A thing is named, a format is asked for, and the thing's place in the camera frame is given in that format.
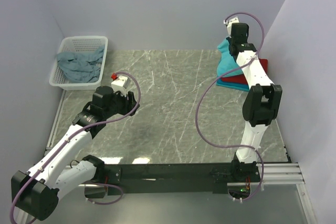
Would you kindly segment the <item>light blue t-shirt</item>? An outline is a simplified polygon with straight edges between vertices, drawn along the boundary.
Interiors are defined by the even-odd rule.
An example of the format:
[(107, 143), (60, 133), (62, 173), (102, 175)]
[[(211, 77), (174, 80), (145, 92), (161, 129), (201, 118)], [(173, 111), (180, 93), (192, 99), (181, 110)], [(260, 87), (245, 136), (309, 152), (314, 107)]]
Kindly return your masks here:
[(217, 66), (218, 76), (221, 76), (232, 69), (238, 68), (238, 64), (229, 53), (229, 42), (226, 38), (217, 46), (217, 49), (221, 53), (221, 59)]

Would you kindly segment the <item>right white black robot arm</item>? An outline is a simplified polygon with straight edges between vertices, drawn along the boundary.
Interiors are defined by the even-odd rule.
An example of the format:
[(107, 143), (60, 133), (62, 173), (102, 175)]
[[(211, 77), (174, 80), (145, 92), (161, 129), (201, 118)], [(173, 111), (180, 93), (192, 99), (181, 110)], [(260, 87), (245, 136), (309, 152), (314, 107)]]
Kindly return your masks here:
[(242, 107), (245, 128), (234, 155), (230, 175), (237, 182), (245, 182), (257, 175), (256, 165), (262, 137), (276, 119), (282, 96), (282, 87), (267, 76), (257, 55), (255, 46), (248, 42), (249, 26), (239, 21), (229, 22), (229, 53), (241, 67), (249, 91)]

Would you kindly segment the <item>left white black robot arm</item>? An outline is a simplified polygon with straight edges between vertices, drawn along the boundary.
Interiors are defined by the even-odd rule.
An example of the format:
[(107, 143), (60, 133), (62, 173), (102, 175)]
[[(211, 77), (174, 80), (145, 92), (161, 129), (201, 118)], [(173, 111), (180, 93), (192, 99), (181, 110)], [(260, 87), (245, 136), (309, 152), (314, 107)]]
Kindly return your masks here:
[(104, 161), (97, 157), (86, 156), (76, 167), (64, 169), (75, 154), (114, 121), (112, 116), (132, 116), (139, 102), (140, 98), (135, 98), (131, 91), (122, 93), (108, 86), (98, 87), (53, 149), (27, 172), (17, 171), (11, 178), (10, 222), (16, 222), (15, 209), (32, 216), (31, 223), (47, 219), (59, 201), (84, 182), (110, 187)]

